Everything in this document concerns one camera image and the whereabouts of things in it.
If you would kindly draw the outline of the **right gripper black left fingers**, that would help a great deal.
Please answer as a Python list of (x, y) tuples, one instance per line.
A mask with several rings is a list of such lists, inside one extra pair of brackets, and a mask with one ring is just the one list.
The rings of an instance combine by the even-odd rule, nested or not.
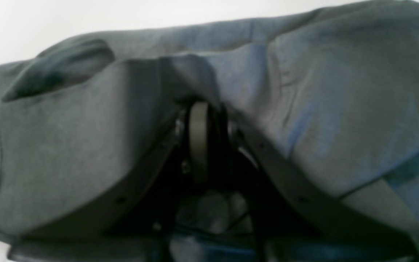
[(210, 105), (196, 102), (123, 179), (85, 206), (26, 233), (15, 262), (167, 262), (181, 198), (208, 187)]

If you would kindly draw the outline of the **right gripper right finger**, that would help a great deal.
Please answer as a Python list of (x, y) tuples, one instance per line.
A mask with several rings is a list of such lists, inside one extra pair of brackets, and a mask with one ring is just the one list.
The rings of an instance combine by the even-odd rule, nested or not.
[(331, 196), (226, 109), (213, 129), (213, 184), (246, 199), (265, 261), (419, 262), (419, 222), (382, 179)]

